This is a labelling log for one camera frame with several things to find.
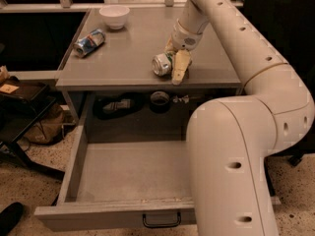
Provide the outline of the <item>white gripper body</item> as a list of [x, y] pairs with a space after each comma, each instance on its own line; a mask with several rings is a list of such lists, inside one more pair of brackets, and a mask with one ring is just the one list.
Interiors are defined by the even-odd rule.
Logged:
[[175, 25], [173, 26], [170, 37], [172, 47], [176, 51], [183, 49], [191, 51], [195, 49], [203, 37], [205, 27], [206, 23], [202, 23], [199, 25], [196, 32], [192, 32], [182, 26], [180, 21], [177, 20]]

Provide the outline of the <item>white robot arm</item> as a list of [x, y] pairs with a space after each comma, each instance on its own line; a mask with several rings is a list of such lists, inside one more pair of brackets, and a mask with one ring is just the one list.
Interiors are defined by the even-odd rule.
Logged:
[[314, 120], [304, 82], [229, 0], [187, 0], [166, 51], [179, 84], [207, 26], [241, 82], [240, 96], [217, 98], [192, 114], [186, 143], [199, 236], [279, 236], [265, 157], [299, 142]]

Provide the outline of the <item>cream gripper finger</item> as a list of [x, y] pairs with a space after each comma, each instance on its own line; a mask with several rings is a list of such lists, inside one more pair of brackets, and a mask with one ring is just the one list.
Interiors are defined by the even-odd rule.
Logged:
[[171, 81], [178, 86], [182, 83], [185, 73], [192, 62], [191, 54], [183, 49], [176, 52], [172, 62]]
[[165, 53], [175, 53], [176, 52], [176, 49], [173, 46], [171, 37], [168, 39], [168, 41], [166, 43], [166, 46], [164, 48], [164, 52]]

